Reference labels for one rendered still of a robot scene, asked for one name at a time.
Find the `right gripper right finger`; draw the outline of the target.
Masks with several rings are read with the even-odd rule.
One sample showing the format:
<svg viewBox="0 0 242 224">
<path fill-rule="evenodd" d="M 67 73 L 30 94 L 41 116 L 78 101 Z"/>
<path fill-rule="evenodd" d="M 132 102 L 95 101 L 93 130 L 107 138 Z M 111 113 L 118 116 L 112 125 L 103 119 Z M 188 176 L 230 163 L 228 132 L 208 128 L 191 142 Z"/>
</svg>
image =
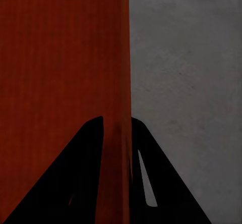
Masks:
<svg viewBox="0 0 242 224">
<path fill-rule="evenodd" d="M 130 224 L 212 224 L 146 125 L 136 118 L 131 119 Z M 146 204 L 138 150 L 158 207 Z"/>
</svg>

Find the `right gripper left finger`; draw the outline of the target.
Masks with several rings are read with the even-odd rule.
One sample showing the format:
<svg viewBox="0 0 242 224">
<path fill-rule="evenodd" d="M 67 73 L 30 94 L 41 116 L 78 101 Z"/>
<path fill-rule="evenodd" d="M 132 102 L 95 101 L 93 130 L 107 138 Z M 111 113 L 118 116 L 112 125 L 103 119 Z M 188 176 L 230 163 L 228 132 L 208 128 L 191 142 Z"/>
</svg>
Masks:
<svg viewBox="0 0 242 224">
<path fill-rule="evenodd" d="M 3 224 L 94 224 L 103 137 L 87 121 Z"/>
</svg>

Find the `storage box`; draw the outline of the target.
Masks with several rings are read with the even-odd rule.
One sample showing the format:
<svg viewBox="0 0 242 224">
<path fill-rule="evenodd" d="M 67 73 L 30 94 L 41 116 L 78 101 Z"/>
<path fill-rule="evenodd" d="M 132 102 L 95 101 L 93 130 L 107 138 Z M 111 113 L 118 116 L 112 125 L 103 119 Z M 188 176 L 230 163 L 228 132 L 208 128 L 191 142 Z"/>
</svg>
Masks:
<svg viewBox="0 0 242 224">
<path fill-rule="evenodd" d="M 130 224 L 129 0 L 0 0 L 0 224 L 99 116 L 94 224 Z"/>
</svg>

